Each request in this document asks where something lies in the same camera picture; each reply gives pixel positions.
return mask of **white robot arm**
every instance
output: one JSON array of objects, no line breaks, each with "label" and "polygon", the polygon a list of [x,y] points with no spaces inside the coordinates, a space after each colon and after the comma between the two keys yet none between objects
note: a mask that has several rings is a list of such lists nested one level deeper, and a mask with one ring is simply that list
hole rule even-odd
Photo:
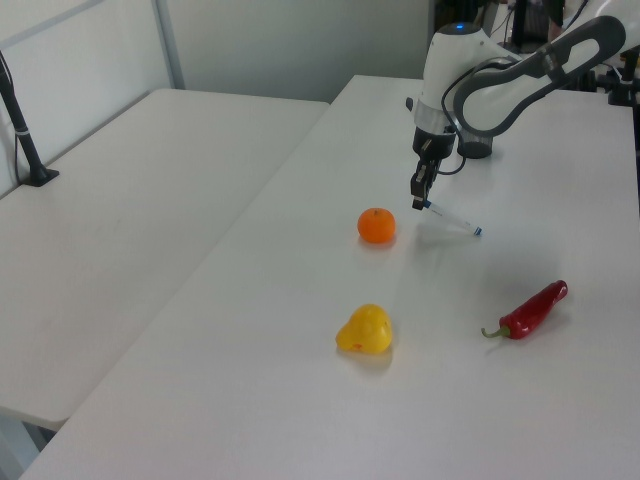
[{"label": "white robot arm", "polygon": [[526,60],[474,25],[439,30],[414,108],[413,149],[420,155],[411,181],[414,208],[422,209],[427,200],[456,130],[478,137],[504,133],[531,103],[638,44],[638,0],[590,0],[565,33]]}]

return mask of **white desk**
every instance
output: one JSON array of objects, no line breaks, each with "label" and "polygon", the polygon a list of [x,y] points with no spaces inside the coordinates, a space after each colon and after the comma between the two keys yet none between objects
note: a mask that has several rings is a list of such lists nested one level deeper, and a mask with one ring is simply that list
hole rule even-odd
[{"label": "white desk", "polygon": [[[478,239],[410,208],[419,90],[356,77],[24,479],[634,478],[630,111],[551,94],[438,178],[432,200]],[[358,241],[374,205],[396,214],[391,248]],[[558,278],[569,296],[531,337],[481,336]],[[392,353],[336,351],[365,302]]]},{"label": "white desk", "polygon": [[57,429],[327,105],[157,91],[0,201],[0,413]]}]

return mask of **marker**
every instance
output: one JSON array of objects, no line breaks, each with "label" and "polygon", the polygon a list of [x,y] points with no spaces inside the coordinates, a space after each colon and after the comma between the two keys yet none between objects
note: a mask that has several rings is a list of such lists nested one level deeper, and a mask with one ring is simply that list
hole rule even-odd
[{"label": "marker", "polygon": [[424,201],[424,206],[429,210],[431,210],[436,215],[441,216],[445,220],[453,223],[454,225],[458,225],[459,227],[462,227],[465,230],[473,233],[476,237],[479,237],[482,234],[482,229],[480,227],[476,225],[471,225],[466,220],[462,220],[460,217],[436,205],[435,203],[430,202],[429,200]]}]

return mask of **green stem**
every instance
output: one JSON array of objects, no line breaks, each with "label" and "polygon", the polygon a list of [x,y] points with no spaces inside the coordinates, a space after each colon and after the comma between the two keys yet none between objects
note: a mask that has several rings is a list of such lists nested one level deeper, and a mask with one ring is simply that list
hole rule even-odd
[{"label": "green stem", "polygon": [[511,334],[511,330],[509,330],[509,327],[500,327],[497,332],[487,333],[487,331],[483,328],[482,334],[487,338],[508,337]]}]

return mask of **wall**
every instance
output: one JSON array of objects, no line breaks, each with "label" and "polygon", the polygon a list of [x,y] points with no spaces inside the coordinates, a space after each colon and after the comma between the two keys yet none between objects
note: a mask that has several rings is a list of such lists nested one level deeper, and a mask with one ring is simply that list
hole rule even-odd
[{"label": "wall", "polygon": [[176,86],[331,102],[354,74],[419,78],[430,0],[158,0]]},{"label": "wall", "polygon": [[[137,98],[170,86],[153,0],[87,4],[27,38],[0,42],[44,163]],[[13,128],[0,102],[0,196],[13,186]]]}]

